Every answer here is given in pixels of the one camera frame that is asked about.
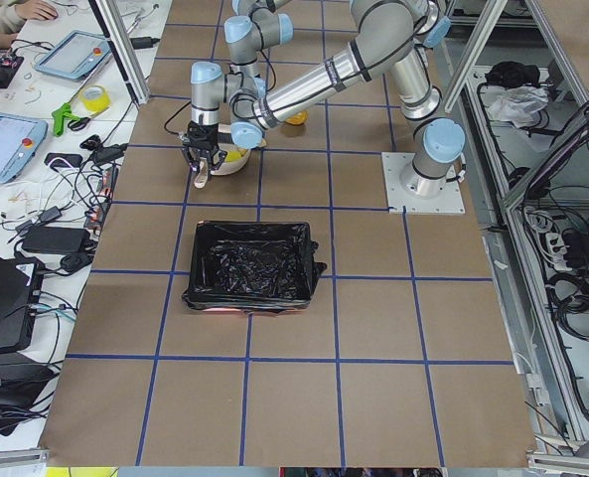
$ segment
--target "yellow tape roll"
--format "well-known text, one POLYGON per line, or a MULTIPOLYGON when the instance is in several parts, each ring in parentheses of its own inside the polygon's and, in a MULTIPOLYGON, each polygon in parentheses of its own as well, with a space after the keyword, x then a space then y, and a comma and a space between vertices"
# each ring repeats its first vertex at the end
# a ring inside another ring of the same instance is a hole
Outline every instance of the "yellow tape roll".
POLYGON ((104 111, 111 104, 106 89, 99 84, 83 89, 79 94, 79 98, 84 107, 92 112, 104 111))

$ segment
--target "white plastic bag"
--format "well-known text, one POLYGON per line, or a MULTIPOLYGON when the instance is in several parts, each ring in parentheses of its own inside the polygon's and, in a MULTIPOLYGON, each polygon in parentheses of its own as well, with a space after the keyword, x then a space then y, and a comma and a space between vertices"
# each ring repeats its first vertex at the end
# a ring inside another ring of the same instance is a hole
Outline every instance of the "white plastic bag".
POLYGON ((539 111, 548 105, 548 93, 542 87, 522 86, 506 89, 487 109, 493 121, 509 121, 515 127, 538 123, 539 111))

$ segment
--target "black trash bag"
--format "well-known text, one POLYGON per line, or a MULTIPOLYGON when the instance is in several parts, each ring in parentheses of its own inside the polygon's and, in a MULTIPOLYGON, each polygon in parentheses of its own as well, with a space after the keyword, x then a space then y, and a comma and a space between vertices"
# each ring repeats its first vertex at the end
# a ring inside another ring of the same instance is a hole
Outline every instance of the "black trash bag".
POLYGON ((520 87, 524 84, 539 86, 541 73, 535 65, 524 65, 517 62, 501 62, 494 65, 485 74, 488 84, 497 84, 506 89, 520 87))
POLYGON ((327 264, 305 223, 202 222, 182 295, 193 309, 304 309, 327 264))

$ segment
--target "power adapter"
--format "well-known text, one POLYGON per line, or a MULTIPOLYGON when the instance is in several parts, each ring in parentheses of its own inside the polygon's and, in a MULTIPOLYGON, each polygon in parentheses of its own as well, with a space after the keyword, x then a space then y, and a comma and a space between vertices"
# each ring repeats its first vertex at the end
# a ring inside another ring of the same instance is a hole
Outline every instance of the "power adapter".
POLYGON ((21 247, 30 253, 66 255, 83 250, 89 238, 85 229, 35 227, 27 232, 21 247))
POLYGON ((99 147, 91 153, 89 159, 96 166, 103 166, 123 157, 127 147, 128 144, 114 144, 112 146, 99 147))

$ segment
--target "tablet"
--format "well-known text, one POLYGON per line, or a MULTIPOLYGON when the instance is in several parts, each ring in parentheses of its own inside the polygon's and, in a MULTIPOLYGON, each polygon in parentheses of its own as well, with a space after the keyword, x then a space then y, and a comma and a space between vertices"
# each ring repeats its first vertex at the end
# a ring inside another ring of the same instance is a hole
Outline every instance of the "tablet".
POLYGON ((42 119, 0 113, 0 184, 20 174, 46 134, 42 119))
POLYGON ((79 80, 91 73, 109 53, 108 43, 101 35, 73 30, 36 64, 36 71, 79 80))

